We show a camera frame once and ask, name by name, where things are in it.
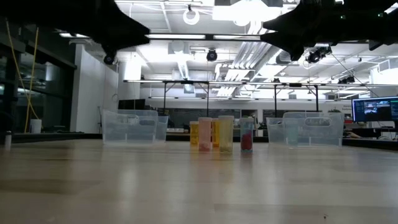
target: plastic storage container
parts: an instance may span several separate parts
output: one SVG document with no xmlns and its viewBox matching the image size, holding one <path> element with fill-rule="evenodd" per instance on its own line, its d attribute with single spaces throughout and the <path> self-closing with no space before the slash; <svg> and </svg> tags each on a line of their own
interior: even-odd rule
<svg viewBox="0 0 398 224">
<path fill-rule="evenodd" d="M 213 148 L 220 147 L 220 121 L 217 118 L 211 121 L 211 141 L 213 142 Z"/>
<path fill-rule="evenodd" d="M 156 141 L 166 142 L 167 123 L 169 122 L 169 116 L 158 116 L 157 120 Z"/>
<path fill-rule="evenodd" d="M 191 121 L 190 123 L 190 144 L 191 146 L 197 146 L 199 142 L 199 122 Z"/>
<path fill-rule="evenodd" d="M 198 118 L 199 120 L 199 150 L 211 149 L 211 118 Z"/>
<path fill-rule="evenodd" d="M 234 116 L 218 116 L 220 122 L 220 152 L 232 153 Z"/>
<path fill-rule="evenodd" d="M 343 113 L 284 114 L 285 141 L 290 146 L 341 147 Z"/>
<path fill-rule="evenodd" d="M 283 118 L 266 118 L 269 144 L 285 144 Z"/>
<path fill-rule="evenodd" d="M 241 126 L 241 150 L 251 152 L 253 150 L 253 118 L 241 118 L 239 120 Z"/>
<path fill-rule="evenodd" d="M 103 111 L 104 144 L 152 144 L 158 123 L 157 111 L 117 110 Z"/>
</svg>

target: monitor screen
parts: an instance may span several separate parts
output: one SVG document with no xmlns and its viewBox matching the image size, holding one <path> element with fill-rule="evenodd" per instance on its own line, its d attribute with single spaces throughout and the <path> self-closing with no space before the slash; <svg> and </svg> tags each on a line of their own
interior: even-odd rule
<svg viewBox="0 0 398 224">
<path fill-rule="evenodd" d="M 398 121 L 398 96 L 355 99 L 352 104 L 355 122 Z"/>
</svg>

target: yellow cable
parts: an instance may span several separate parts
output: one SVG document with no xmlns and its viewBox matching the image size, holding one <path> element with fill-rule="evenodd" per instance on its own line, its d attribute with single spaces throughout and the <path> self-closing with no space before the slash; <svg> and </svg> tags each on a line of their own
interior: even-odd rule
<svg viewBox="0 0 398 224">
<path fill-rule="evenodd" d="M 32 103 L 30 102 L 30 100 L 29 100 L 29 98 L 28 98 L 28 96 L 27 96 L 27 94 L 26 94 L 26 89 L 25 89 L 25 86 L 24 86 L 24 82 L 22 81 L 21 73 L 20 73 L 20 71 L 19 71 L 19 66 L 18 66 L 18 62 L 17 62 L 17 57 L 15 56 L 15 52 L 14 52 L 14 44 L 12 43 L 11 33 L 10 33 L 10 27 L 9 27 L 9 24 L 8 24 L 8 20 L 6 20 L 6 25 L 7 25 L 8 39 L 9 39 L 10 45 L 11 45 L 12 56 L 13 56 L 13 58 L 14 58 L 14 63 L 15 63 L 15 66 L 16 66 L 16 68 L 17 68 L 17 73 L 18 73 L 19 81 L 21 82 L 22 88 L 24 89 L 25 96 L 26 96 L 27 99 L 28 99 L 28 107 L 30 107 L 30 108 L 32 109 L 32 112 L 33 112 L 33 114 L 35 115 L 35 117 L 36 117 L 37 119 L 39 119 L 39 117 L 38 117 L 37 114 L 35 113 L 35 110 L 33 109 Z"/>
<path fill-rule="evenodd" d="M 30 75 L 30 87 L 29 87 L 29 97 L 27 99 L 28 105 L 32 104 L 30 101 L 30 98 L 32 96 L 32 85 L 33 85 L 33 76 L 35 73 L 35 62 L 36 62 L 36 51 L 37 51 L 37 40 L 39 39 L 39 28 L 36 28 L 36 38 L 35 38 L 35 49 L 34 49 L 34 53 L 33 53 L 33 64 L 32 64 L 32 74 Z M 25 120 L 25 133 L 27 131 L 27 122 L 29 120 L 29 107 L 27 107 L 26 110 L 26 120 Z"/>
</svg>

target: table surface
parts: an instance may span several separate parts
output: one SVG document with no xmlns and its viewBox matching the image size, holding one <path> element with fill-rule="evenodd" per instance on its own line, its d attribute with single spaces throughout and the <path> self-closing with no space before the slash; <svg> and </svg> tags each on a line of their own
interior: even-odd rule
<svg viewBox="0 0 398 224">
<path fill-rule="evenodd" d="M 188 142 L 14 144 L 0 156 L 0 223 L 397 223 L 398 154 L 199 152 Z"/>
</svg>

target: black metal pole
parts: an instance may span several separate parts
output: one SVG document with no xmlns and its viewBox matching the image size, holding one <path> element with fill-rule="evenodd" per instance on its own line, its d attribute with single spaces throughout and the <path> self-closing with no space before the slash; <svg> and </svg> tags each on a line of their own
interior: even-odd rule
<svg viewBox="0 0 398 224">
<path fill-rule="evenodd" d="M 274 85 L 274 100 L 275 100 L 275 117 L 277 117 L 277 113 L 276 113 L 276 111 L 277 111 L 277 107 L 276 107 L 276 85 Z"/>
<path fill-rule="evenodd" d="M 163 115 L 166 115 L 166 85 L 167 83 L 164 83 L 164 97 L 163 97 Z"/>
<path fill-rule="evenodd" d="M 317 112 L 319 112 L 318 86 L 315 86 L 315 97 L 317 98 Z"/>
<path fill-rule="evenodd" d="M 207 83 L 207 110 L 206 110 L 206 117 L 209 117 L 209 89 L 210 89 L 210 84 Z"/>
</svg>

